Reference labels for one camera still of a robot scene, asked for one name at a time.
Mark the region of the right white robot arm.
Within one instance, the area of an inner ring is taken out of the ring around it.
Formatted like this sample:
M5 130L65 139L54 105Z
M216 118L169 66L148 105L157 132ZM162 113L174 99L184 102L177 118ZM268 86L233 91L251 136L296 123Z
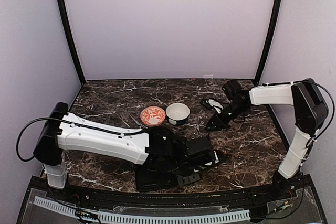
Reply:
M290 179L308 158L314 142L323 133L323 125L329 115L328 105L321 93L324 87L307 78L293 82L264 83L244 89L238 81L226 82L222 89L229 103L222 105L214 98L201 100L201 105L214 114L206 125L206 131L229 128L231 121L247 112L252 106L290 105L295 117L295 133L287 154L276 176Z

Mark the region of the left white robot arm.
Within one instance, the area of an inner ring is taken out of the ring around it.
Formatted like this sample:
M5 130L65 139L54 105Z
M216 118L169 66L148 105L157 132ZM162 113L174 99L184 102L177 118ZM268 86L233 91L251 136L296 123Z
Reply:
M33 156L43 165L47 183L63 201L74 197L69 186L65 150L85 151L121 158L136 165L149 160L146 150L150 135L142 130L130 130L86 121L68 112L68 104L59 102L46 119Z

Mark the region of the silver thinning scissors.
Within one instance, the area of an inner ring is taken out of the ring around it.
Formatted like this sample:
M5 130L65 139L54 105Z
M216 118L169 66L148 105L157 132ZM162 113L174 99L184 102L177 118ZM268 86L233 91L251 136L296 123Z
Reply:
M194 140L196 138L202 137L201 134L201 126L202 126L202 117L200 115L196 116L196 124L195 124L195 129L192 133L191 139Z

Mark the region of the black zippered tool case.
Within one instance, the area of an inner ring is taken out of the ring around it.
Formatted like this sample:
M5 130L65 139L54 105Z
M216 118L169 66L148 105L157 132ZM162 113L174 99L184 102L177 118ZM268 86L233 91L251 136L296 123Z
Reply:
M136 190L142 193L186 186L201 180L199 172L193 173L191 176L180 176L171 173L152 172L141 166L136 166L134 171Z

